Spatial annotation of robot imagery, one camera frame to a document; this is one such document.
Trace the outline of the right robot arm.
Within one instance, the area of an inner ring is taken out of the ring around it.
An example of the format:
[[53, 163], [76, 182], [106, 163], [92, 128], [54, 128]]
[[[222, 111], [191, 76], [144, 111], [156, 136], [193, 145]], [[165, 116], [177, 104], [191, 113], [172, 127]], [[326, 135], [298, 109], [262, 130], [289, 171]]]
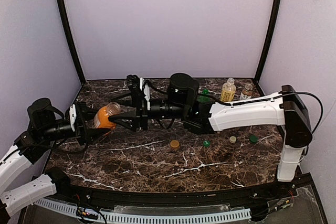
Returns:
[[151, 98], [151, 83], [136, 75], [127, 76], [127, 86], [129, 92], [113, 101], [133, 110], [112, 115], [108, 120], [134, 132], [147, 130], [149, 120], [162, 119], [180, 119], [184, 128], [194, 134], [213, 134], [254, 125], [284, 126], [284, 145], [277, 168], [279, 182], [293, 180], [303, 150], [312, 141], [308, 109], [290, 85], [260, 98], [234, 102], [212, 98], [206, 103], [197, 100], [199, 82], [185, 73], [171, 75], [166, 99]]

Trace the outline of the yellow tea bottle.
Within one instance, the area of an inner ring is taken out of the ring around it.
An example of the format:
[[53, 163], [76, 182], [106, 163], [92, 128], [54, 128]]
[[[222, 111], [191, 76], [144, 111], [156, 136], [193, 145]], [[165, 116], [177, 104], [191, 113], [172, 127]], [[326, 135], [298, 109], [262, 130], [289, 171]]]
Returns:
[[236, 92], [235, 80], [234, 78], [228, 78], [227, 82], [225, 82], [222, 86], [220, 100], [222, 102], [233, 101], [235, 92]]

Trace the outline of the green soda bottle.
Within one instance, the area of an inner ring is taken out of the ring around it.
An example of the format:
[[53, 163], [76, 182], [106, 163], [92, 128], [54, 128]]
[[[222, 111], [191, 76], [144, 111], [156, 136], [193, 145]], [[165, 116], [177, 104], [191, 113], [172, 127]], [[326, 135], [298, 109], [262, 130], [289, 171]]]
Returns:
[[209, 90], [208, 89], [203, 89], [201, 95], [197, 96], [197, 100], [200, 103], [211, 102], [211, 98], [209, 97]]

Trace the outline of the cream bottle cap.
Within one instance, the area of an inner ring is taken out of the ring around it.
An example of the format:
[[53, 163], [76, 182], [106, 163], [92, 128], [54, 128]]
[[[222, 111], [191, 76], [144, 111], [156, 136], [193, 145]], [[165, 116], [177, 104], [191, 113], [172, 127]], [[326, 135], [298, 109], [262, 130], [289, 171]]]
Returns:
[[237, 138], [236, 138], [235, 136], [231, 136], [231, 137], [229, 138], [229, 141], [230, 141], [231, 143], [236, 143]]

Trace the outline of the orange drink bottle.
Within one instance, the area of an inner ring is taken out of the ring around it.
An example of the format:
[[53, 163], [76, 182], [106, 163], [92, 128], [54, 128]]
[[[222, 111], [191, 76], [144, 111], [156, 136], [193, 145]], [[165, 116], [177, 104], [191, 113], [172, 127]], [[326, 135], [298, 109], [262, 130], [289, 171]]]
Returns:
[[116, 124], [109, 121], [109, 117], [121, 113], [121, 106], [116, 102], [110, 102], [103, 106], [96, 113], [92, 126], [95, 129], [108, 129], [109, 131], [103, 136], [110, 134], [115, 128]]

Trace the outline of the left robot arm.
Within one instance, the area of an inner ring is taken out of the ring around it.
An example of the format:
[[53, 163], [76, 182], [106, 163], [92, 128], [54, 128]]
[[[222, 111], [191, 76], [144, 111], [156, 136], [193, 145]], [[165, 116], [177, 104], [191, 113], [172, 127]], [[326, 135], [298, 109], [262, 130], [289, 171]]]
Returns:
[[14, 214], [42, 198], [69, 190], [70, 178], [58, 167], [16, 189], [7, 188], [48, 150], [79, 155], [107, 134], [109, 128], [87, 128], [86, 122], [94, 118], [95, 112], [84, 103], [74, 103], [67, 113], [62, 113], [49, 98], [40, 98], [28, 107], [27, 130], [1, 159], [1, 223], [8, 223]]

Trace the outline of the small green soda cap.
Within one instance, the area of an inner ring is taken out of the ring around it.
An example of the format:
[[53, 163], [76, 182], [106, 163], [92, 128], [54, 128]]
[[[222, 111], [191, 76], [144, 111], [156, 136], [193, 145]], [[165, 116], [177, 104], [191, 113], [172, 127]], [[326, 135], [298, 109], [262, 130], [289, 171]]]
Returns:
[[211, 145], [211, 142], [210, 141], [204, 141], [203, 142], [203, 146], [204, 147], [209, 147]]

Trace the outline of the coffee latte bottle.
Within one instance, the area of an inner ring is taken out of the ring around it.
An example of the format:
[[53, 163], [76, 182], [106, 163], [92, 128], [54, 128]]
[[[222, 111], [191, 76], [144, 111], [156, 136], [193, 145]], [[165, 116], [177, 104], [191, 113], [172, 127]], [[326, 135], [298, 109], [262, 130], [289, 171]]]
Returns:
[[252, 94], [253, 94], [253, 85], [248, 83], [244, 86], [244, 88], [242, 89], [241, 91], [241, 94], [240, 94], [240, 100], [248, 100], [248, 99], [251, 99], [252, 97]]

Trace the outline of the green bottle cap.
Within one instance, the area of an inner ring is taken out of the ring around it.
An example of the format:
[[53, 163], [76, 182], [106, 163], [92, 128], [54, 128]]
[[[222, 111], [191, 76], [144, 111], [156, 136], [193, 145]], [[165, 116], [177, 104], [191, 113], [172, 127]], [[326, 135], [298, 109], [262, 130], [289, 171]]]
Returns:
[[249, 136], [249, 141], [251, 144], [257, 144], [258, 143], [258, 137], [255, 135], [250, 135]]

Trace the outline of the tan orange bottle cap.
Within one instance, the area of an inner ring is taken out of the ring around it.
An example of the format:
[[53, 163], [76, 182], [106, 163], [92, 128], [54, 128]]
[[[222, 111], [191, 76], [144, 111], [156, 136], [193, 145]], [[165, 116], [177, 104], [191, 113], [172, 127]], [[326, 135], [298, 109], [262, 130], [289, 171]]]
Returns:
[[170, 148], [173, 150], [177, 150], [180, 148], [180, 143], [177, 140], [170, 141]]

